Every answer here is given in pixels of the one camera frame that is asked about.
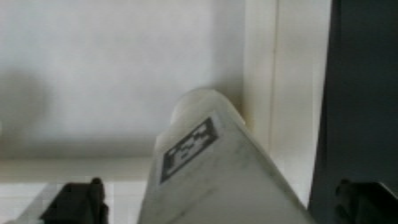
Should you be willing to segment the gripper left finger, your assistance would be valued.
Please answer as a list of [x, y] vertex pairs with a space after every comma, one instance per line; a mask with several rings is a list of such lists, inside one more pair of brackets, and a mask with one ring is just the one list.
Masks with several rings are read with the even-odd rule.
[[48, 186], [11, 224], [109, 224], [101, 179], [66, 183], [59, 191]]

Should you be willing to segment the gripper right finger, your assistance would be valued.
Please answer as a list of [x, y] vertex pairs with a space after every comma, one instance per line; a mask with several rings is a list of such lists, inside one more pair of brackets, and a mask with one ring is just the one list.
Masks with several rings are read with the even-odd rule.
[[336, 187], [336, 224], [398, 224], [398, 195], [380, 182], [343, 179]]

